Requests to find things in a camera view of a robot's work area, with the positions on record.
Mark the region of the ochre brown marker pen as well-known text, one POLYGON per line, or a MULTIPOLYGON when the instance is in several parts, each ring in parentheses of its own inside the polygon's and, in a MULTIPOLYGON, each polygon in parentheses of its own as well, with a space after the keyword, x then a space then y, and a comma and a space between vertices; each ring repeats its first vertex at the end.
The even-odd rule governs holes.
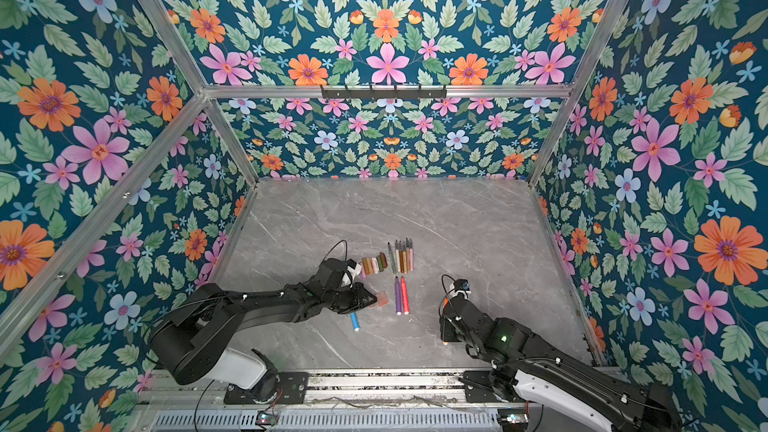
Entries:
POLYGON ((404 240, 403 242, 402 251, 403 251, 404 272, 410 273, 412 270, 412 261, 411 261, 410 240, 408 238, 406 238, 406 240, 404 240))

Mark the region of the light pink marker pen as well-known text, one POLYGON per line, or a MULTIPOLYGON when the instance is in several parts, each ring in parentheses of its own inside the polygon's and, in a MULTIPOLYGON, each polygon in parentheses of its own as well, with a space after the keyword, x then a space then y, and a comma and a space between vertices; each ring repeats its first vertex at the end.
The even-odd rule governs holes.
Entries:
POLYGON ((395 251, 395 258, 396 258, 396 261, 397 261, 396 263, 397 263, 398 273, 404 273, 403 259, 402 259, 402 254, 401 254, 402 251, 401 251, 401 246, 400 246, 400 241, 399 240, 396 240, 396 242, 395 242, 394 251, 395 251))

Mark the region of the blue marker pen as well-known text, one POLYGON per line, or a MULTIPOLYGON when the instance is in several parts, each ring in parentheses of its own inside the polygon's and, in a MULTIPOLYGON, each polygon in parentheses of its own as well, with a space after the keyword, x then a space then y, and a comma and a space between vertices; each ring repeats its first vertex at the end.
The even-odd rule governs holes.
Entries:
POLYGON ((351 318, 351 323, 352 323, 352 326, 353 326, 353 330, 354 331, 359 331, 360 330, 360 322, 359 322, 359 318, 358 318, 357 313, 356 312, 351 313, 350 314, 350 318, 351 318))

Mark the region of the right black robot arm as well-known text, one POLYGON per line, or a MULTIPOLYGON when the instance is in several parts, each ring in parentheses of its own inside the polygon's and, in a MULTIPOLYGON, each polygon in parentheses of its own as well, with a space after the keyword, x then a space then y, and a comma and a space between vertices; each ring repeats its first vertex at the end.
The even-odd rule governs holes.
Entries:
POLYGON ((493 318, 464 293, 439 308, 441 339, 460 342, 470 357, 491 365, 494 395, 553 409, 594 431, 680 431, 671 393, 659 384, 635 385, 557 349, 523 324, 493 318))

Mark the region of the red marker pen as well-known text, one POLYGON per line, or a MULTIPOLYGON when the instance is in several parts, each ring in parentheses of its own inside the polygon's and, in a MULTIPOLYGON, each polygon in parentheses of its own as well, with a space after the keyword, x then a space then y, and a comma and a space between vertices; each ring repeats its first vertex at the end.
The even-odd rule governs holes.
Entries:
POLYGON ((403 315, 409 315, 410 304, 409 304, 407 284, 404 277, 400 278, 399 284, 400 284, 401 312, 403 315))

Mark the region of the ochre pen cap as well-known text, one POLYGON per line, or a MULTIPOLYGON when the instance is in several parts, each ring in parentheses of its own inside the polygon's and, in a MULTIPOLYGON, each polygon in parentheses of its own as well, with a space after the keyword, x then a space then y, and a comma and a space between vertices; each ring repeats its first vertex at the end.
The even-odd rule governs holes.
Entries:
POLYGON ((372 265, 371 265, 369 257, 364 257, 363 258, 363 267, 364 267, 365 274, 367 276, 373 274, 373 268, 372 268, 372 265))

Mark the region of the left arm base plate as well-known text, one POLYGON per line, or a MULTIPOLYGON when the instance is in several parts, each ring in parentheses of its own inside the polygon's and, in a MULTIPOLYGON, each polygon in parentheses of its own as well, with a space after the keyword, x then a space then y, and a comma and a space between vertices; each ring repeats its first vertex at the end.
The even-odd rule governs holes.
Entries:
POLYGON ((307 372, 268 372, 253 388, 230 384, 224 396, 226 405, 297 405, 308 390, 307 372))

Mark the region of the purple marker pen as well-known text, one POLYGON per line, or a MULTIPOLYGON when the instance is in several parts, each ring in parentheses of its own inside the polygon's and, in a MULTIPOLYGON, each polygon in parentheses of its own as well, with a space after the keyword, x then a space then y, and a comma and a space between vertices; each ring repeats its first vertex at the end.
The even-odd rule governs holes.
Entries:
POLYGON ((395 311, 396 315, 402 315, 403 313, 403 302, 402 302, 402 289, 401 289, 401 282, 400 277, 396 276, 394 280, 394 297, 395 297, 395 311))

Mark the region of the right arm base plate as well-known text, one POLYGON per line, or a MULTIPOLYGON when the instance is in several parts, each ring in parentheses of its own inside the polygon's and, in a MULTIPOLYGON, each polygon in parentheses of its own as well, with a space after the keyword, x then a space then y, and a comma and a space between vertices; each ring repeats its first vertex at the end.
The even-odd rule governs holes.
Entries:
POLYGON ((496 391, 491 383, 490 370, 465 370, 458 377, 463 385, 465 401, 468 403, 518 403, 524 402, 512 389, 496 391))

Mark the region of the dark green brown marker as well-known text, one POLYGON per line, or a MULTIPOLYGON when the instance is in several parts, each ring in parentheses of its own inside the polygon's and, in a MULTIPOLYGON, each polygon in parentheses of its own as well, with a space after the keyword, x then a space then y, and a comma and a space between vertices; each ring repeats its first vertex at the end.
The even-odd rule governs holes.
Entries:
POLYGON ((397 274, 399 272, 399 268, 398 268, 397 259, 394 253, 394 248, 390 242, 387 243, 387 248, 388 248, 391 269, 394 274, 397 274))

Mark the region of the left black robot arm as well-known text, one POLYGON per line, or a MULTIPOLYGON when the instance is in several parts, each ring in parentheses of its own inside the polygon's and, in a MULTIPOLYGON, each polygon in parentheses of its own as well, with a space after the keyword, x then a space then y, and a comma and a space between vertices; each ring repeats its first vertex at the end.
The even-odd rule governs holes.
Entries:
POLYGON ((276 393, 276 368, 259 351, 232 348, 236 333, 273 323, 304 322, 324 310, 349 315, 376 303, 376 294, 353 280, 345 261, 326 258, 307 280, 280 290, 239 292, 206 283, 159 319, 148 345, 179 385, 220 381, 265 402, 276 393))

